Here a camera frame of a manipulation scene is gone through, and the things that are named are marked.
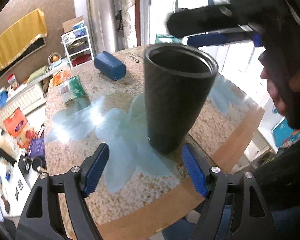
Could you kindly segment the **person's right hand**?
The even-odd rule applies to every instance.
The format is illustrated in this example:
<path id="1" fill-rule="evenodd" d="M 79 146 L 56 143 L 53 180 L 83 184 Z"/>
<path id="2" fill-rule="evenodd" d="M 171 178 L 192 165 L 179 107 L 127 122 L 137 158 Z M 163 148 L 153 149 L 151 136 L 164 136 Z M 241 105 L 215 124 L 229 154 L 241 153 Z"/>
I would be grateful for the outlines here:
<path id="1" fill-rule="evenodd" d="M 287 106 L 282 100 L 275 83 L 271 80 L 266 69 L 264 68 L 261 72 L 261 79 L 267 80 L 267 91 L 273 100 L 274 106 L 276 107 L 279 114 L 282 116 L 287 116 Z M 295 92 L 300 92 L 300 69 L 299 71 L 290 79 L 289 81 L 290 88 Z"/>

